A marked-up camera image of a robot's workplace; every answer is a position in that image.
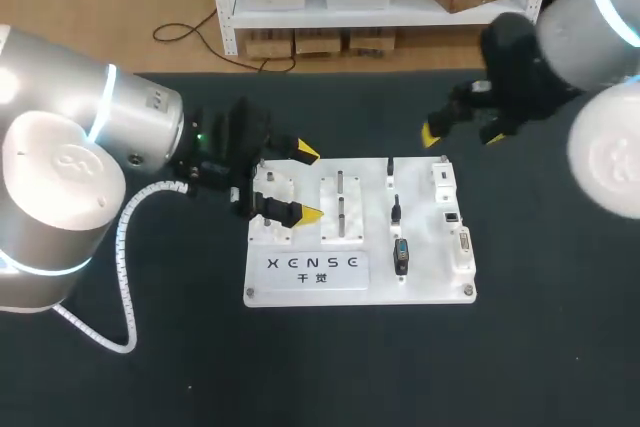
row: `wooden floor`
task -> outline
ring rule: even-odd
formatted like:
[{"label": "wooden floor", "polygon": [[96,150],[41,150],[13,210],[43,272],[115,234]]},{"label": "wooden floor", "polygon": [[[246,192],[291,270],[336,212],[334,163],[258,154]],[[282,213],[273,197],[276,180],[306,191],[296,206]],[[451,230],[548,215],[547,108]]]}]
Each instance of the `wooden floor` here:
[{"label": "wooden floor", "polygon": [[[195,24],[214,7],[214,0],[0,0],[0,23],[133,72],[242,72],[246,69],[210,54],[195,36],[172,45],[157,43],[151,37],[153,29],[162,23]],[[217,20],[204,26],[202,32],[222,51]],[[408,29],[401,34],[399,48],[388,58],[303,59],[295,71],[481,67],[478,32],[477,27]],[[277,70],[287,65],[287,61],[274,61],[268,68]]]}]

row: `white fixture plate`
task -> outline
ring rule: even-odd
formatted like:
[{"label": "white fixture plate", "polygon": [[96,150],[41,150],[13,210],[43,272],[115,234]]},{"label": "white fixture plate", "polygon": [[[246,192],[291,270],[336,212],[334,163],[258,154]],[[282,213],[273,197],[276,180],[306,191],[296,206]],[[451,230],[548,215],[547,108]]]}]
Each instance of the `white fixture plate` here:
[{"label": "white fixture plate", "polygon": [[[268,233],[282,229],[277,222],[265,227],[262,218],[251,221],[244,286],[247,306],[475,301],[473,247],[462,225],[452,164],[440,157],[396,158],[390,188],[387,160],[321,159],[311,167],[277,160],[258,168],[256,190],[264,189],[266,172],[273,172],[269,193],[284,193],[282,200],[293,195],[295,201],[314,208],[324,206],[325,217],[287,230],[288,239]],[[344,175],[347,228],[343,239],[334,235],[338,171]],[[391,226],[395,194],[402,208],[400,227]],[[328,206],[332,197],[335,205]],[[353,205],[358,202],[359,208]],[[454,220],[447,221],[445,214]],[[402,235],[409,246],[408,275],[402,277],[393,265],[396,235]]]}]

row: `black table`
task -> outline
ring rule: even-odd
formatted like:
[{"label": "black table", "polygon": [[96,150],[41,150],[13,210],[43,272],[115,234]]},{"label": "black table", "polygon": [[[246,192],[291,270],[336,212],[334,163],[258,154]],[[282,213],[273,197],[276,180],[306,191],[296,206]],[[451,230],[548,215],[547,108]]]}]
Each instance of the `black table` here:
[{"label": "black table", "polygon": [[[148,77],[190,106],[247,95],[324,157],[399,157],[427,155],[427,111],[471,76]],[[467,125],[429,151],[456,171],[471,306],[248,309],[247,226],[226,196],[150,198],[128,239],[138,348],[111,354],[53,312],[0,314],[0,425],[638,425],[640,222],[569,174],[581,102],[491,147]],[[128,192],[166,177],[129,176]],[[113,238],[66,305],[124,340]]]}]

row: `xense logo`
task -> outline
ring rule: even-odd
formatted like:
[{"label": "xense logo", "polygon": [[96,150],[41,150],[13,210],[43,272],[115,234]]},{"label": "xense logo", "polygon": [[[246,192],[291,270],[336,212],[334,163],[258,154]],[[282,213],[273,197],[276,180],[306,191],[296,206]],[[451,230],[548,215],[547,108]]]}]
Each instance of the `xense logo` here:
[{"label": "xense logo", "polygon": [[[280,261],[280,258],[274,258],[274,259],[270,259],[267,258],[267,261],[269,262],[269,265],[267,265],[267,269],[271,269],[271,268],[279,268],[278,266],[278,262]],[[340,260],[338,259],[338,257],[329,257],[327,259],[322,259],[326,261],[326,265],[323,267],[327,267],[327,268],[331,268],[331,269],[335,269],[337,267],[340,267]],[[307,268],[310,267],[319,267],[320,266],[320,258],[318,256],[316,257],[291,257],[286,261],[286,266],[290,267],[292,269],[297,269],[299,268],[301,265],[304,265],[306,261],[306,266]],[[358,256],[354,256],[354,257],[349,257],[348,259],[346,259],[346,265],[349,267],[358,267]]]},{"label": "xense logo", "polygon": [[369,286],[364,252],[266,252],[256,287],[274,290],[361,290]]}]

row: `white spiral cable wrap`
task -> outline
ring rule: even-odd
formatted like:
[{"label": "white spiral cable wrap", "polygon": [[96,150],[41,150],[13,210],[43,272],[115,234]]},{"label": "white spiral cable wrap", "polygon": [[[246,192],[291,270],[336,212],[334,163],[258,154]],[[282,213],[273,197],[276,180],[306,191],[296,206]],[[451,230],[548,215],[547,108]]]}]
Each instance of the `white spiral cable wrap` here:
[{"label": "white spiral cable wrap", "polygon": [[129,281],[127,280],[127,261],[126,261],[126,249],[125,241],[127,237],[127,228],[129,227],[129,219],[133,214],[133,211],[138,207],[138,204],[144,199],[156,192],[162,192],[170,190],[173,192],[179,192],[186,194],[189,186],[184,182],[162,181],[148,185],[127,203],[122,214],[120,214],[120,220],[118,221],[118,231],[116,233],[116,271],[118,273],[118,284],[120,285],[120,295],[122,297],[122,307],[124,308],[124,317],[127,322],[127,332],[129,334],[129,340],[126,345],[119,345],[110,341],[106,337],[100,335],[87,324],[82,322],[78,317],[69,312],[67,309],[58,304],[53,307],[57,313],[62,315],[65,319],[71,322],[74,326],[80,329],[81,332],[88,335],[98,344],[106,347],[107,349],[116,352],[118,354],[128,354],[133,351],[138,342],[138,333],[136,331],[136,319],[133,314],[133,303],[131,302],[131,294],[129,293]]}]

